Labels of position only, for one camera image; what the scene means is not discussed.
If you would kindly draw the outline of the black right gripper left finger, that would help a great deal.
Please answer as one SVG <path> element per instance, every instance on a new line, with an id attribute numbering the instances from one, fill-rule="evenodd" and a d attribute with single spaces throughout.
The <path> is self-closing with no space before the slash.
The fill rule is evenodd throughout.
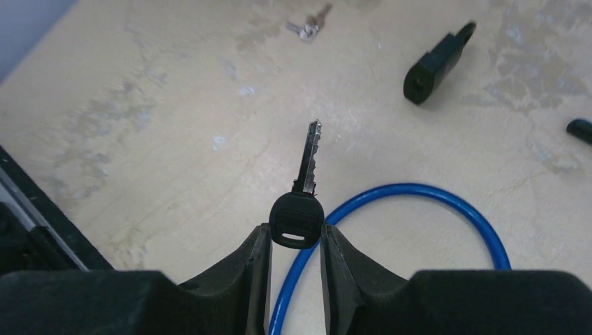
<path id="1" fill-rule="evenodd" d="M 19 271 L 1 278 L 2 334 L 267 334 L 270 227 L 182 284 L 159 271 Z"/>

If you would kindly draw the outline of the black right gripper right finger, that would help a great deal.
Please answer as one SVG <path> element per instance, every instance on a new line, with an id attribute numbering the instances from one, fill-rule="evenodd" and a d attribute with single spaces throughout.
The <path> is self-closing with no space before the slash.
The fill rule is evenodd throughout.
<path id="1" fill-rule="evenodd" d="M 334 226 L 320 236 L 328 334 L 590 334 L 591 290 L 541 270 L 422 270 L 404 279 Z"/>

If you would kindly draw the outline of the blue cable lock loop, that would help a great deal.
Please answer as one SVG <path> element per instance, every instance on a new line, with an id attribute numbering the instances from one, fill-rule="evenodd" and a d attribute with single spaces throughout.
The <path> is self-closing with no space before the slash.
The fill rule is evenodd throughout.
<path id="1" fill-rule="evenodd" d="M 330 225 L 336 225 L 349 214 L 353 213 L 360 207 L 369 204 L 370 202 L 389 196 L 403 195 L 429 198 L 444 204 L 461 214 L 478 231 L 480 237 L 487 246 L 494 265 L 494 269 L 511 269 L 510 260 L 508 254 L 506 253 L 503 242 L 500 240 L 489 221 L 476 208 L 474 208 L 464 199 L 435 186 L 417 183 L 398 183 L 378 186 L 366 190 L 345 201 L 327 216 L 326 221 Z M 293 260 L 293 263 L 283 280 L 279 295 L 276 299 L 274 310 L 272 311 L 270 317 L 269 333 L 271 335 L 281 334 L 283 323 L 288 313 L 290 300 L 295 291 L 297 282 L 314 251 L 314 247 L 304 249 L 300 251 Z"/>

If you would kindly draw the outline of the black headed key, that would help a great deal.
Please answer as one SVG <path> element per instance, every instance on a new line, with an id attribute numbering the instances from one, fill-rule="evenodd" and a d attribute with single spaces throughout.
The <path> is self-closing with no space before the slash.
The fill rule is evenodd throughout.
<path id="1" fill-rule="evenodd" d="M 322 124 L 309 124 L 299 173 L 291 191 L 280 196 L 269 214 L 271 236 L 275 243 L 293 249 L 313 247 L 320 238 L 325 222 L 323 206 L 315 195 L 315 154 L 321 138 Z"/>

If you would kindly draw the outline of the black lock body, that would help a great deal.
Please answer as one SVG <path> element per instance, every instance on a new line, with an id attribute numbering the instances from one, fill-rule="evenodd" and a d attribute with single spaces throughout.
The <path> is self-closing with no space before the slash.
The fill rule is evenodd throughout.
<path id="1" fill-rule="evenodd" d="M 420 105 L 439 88 L 445 76 L 457 65 L 476 26 L 475 21 L 469 21 L 456 34 L 448 33 L 410 68 L 403 85 L 406 99 Z"/>

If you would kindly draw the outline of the small silver keys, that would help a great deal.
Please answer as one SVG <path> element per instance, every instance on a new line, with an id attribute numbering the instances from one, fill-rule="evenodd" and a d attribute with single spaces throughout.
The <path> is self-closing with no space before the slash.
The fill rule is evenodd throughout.
<path id="1" fill-rule="evenodd" d="M 285 27 L 287 30 L 295 33 L 302 42 L 312 43 L 318 33 L 324 28 L 327 15 L 332 7 L 333 5 L 331 3 L 327 3 L 315 15 L 307 16 L 304 24 L 297 25 L 292 22 L 286 22 Z"/>

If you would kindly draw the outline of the blue handled pliers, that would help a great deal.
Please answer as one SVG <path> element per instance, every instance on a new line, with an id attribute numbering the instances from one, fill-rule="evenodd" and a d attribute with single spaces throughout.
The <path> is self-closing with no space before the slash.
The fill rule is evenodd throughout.
<path id="1" fill-rule="evenodd" d="M 585 119 L 573 119 L 565 128 L 571 136 L 592 145 L 592 123 Z"/>

